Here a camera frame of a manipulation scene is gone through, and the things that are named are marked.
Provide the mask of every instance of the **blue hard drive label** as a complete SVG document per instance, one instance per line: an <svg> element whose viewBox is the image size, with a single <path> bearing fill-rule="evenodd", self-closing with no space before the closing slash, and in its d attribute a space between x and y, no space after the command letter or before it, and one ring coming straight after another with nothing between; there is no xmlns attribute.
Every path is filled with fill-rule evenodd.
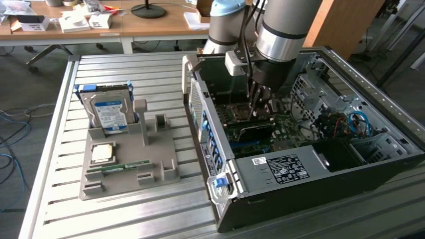
<svg viewBox="0 0 425 239"><path fill-rule="evenodd" d="M120 133L126 127L125 114L121 112L122 102L108 101L95 103L101 127L109 134Z"/></svg>
<svg viewBox="0 0 425 239"><path fill-rule="evenodd" d="M270 171L278 184L289 183L309 177L296 154L268 159L266 164L270 167Z"/></svg>

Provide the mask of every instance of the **blue cable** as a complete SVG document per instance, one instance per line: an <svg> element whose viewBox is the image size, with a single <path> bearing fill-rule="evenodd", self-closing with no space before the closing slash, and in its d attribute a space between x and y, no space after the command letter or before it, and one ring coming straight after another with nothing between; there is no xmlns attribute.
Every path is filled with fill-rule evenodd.
<svg viewBox="0 0 425 239"><path fill-rule="evenodd" d="M354 126L350 124L352 123L350 115L356 115L356 114L360 115L365 119L365 124L366 124L366 128L368 128L368 136L370 137L372 136L372 126L369 124L369 119L368 119L365 113L362 113L361 111L353 111L346 115L349 127L350 127L352 131L356 132Z"/></svg>
<svg viewBox="0 0 425 239"><path fill-rule="evenodd" d="M21 172L21 168L20 168L20 164L17 162L17 160L12 157L12 155L9 154L5 154L5 153L0 153L0 156L4 156L4 157L8 157L13 160L15 162L15 165L17 167L17 170L19 170L19 174L20 174L20 181L21 181L21 195L20 197L15 200L15 202L12 202L5 208L3 208L0 210L0 213L3 213L8 208L11 208L23 198L24 198L24 195L25 195L25 184L24 184L24 174Z"/></svg>
<svg viewBox="0 0 425 239"><path fill-rule="evenodd" d="M13 141L12 143L9 143L9 144L5 144L5 142L3 143L4 145L0 146L0 148L4 148L4 147L7 147L7 146L11 146L12 144L17 143L23 138L27 137L27 135L29 134L31 125L29 125L27 122L24 122L24 121L11 120L11 119L5 118L3 115L0 115L0 118L4 119L7 122L11 122L11 123L21 123L21 124L24 124L24 125L27 126L27 131L25 131L25 133L23 134L23 136L21 136L17 140L15 140L15 141Z"/></svg>

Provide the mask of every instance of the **floor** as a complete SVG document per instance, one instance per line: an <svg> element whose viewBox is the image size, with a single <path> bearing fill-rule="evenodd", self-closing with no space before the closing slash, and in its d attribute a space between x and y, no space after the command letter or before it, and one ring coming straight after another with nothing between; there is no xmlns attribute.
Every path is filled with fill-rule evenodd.
<svg viewBox="0 0 425 239"><path fill-rule="evenodd" d="M378 32L385 20L377 19L369 28L368 34L372 36ZM386 59L380 59L376 53L369 53L373 57L372 61L358 63L358 60L353 58L352 64L358 68L358 70L368 75L370 80L376 80L373 74L377 78L382 76L390 64L409 45L413 38L417 36L418 31L413 29L409 31L404 40L398 43L394 51L386 53ZM157 41L152 41L144 44L144 42L137 43L146 51L150 51L157 46ZM156 52L160 51L173 51L173 41L161 41ZM196 50L201 47L200 40L180 41L180 47L182 50ZM95 55L95 54L121 54L122 48L118 43L105 43L105 50L99 50L95 44L85 45L72 45L68 46L69 50L75 54L80 55ZM43 50L44 47L35 47L36 52ZM420 57L425 51L425 42L417 47L416 51L405 61L405 63L398 68L397 72L393 74L390 79L392 83L385 87L389 95L394 101L402 106L402 108L412 114L412 116L425 124L425 106L422 104L425 100L425 95L422 91L425 90L425 64L421 66L418 71L409 69L409 65ZM49 54L49 56L40 60L35 64L40 68L40 72L33 74L27 71L24 62L36 53L28 53L24 51L23 47L16 47L13 52L8 56L0 57L0 72L1 75L1 87L0 87L0 110L7 110L17 107L33 107L40 104L52 103L56 101L59 87L61 83L63 73L67 65L67 55L56 50ZM35 114L44 114L52 111L52 107L40 109ZM13 117L15 120L27 120L25 117ZM25 180L32 186L32 182L36 176L36 170L39 165L39 160L43 152L43 146L45 141L45 136L48 132L51 116L33 118L31 120L31 133L29 135L12 146L12 150L21 164L21 169L24 172ZM0 136L8 137L20 127L19 124L12 124L0 120ZM0 153L8 153L5 148L0 148ZM19 173L15 172L12 177L7 180L4 184L0 185L0 208L7 206L16 198L21 195L21 182L19 178ZM13 239L19 235L21 220L24 216L24 209L28 203L29 192L27 191L23 199L12 207L17 212L0 213L0 238Z"/></svg>

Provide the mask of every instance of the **aluminum table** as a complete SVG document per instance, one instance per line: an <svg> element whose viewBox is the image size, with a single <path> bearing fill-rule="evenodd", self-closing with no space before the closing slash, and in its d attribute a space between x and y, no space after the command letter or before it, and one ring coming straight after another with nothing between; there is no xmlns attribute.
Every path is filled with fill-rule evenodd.
<svg viewBox="0 0 425 239"><path fill-rule="evenodd" d="M196 52L72 56L20 239L394 238L425 226L425 164L376 191L233 232L216 232L182 104L181 58ZM181 181L88 201L77 198L88 118L75 84L134 85L146 118L170 119Z"/></svg>

